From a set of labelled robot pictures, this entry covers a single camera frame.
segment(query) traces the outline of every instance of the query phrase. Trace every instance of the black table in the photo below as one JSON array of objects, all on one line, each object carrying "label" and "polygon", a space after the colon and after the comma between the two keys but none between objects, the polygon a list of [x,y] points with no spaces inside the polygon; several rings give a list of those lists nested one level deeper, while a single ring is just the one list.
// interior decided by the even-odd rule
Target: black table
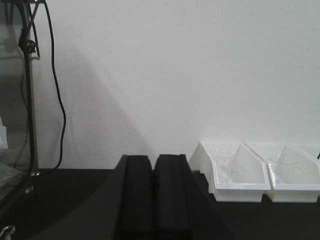
[{"label": "black table", "polygon": [[[104,181],[108,181],[112,171],[58,169],[35,179],[34,192],[24,195],[5,218],[6,224],[16,226],[16,233],[12,239],[43,240],[37,234],[42,232],[43,237],[49,226],[61,221],[85,202]],[[205,177],[199,172],[194,172],[194,176],[203,191],[208,192]],[[101,193],[101,201],[106,198],[112,196]],[[219,215],[239,239],[320,239],[320,201],[273,203],[265,195],[261,203],[216,202],[213,195],[210,195],[210,199]],[[72,222],[66,227],[77,231]]]}]

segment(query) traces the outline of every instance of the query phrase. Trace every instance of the white organizer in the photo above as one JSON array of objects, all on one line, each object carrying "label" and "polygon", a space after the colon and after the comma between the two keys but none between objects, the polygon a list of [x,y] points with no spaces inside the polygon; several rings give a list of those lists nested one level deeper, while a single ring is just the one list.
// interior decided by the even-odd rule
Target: white organizer
[{"label": "white organizer", "polygon": [[242,143],[200,142],[189,165],[218,202],[261,202],[271,189],[266,164]]},{"label": "white organizer", "polygon": [[287,144],[246,143],[268,166],[273,202],[315,203],[320,193],[320,164]]}]

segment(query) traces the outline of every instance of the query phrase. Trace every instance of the white plastic bin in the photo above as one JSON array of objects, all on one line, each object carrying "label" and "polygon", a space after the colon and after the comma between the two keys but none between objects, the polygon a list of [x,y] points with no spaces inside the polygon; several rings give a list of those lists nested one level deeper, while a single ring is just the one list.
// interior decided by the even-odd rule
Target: white plastic bin
[{"label": "white plastic bin", "polygon": [[315,203],[320,165],[288,144],[246,143],[268,166],[273,202]]},{"label": "white plastic bin", "polygon": [[242,143],[200,142],[189,165],[218,202],[261,202],[271,189],[266,164]]}]

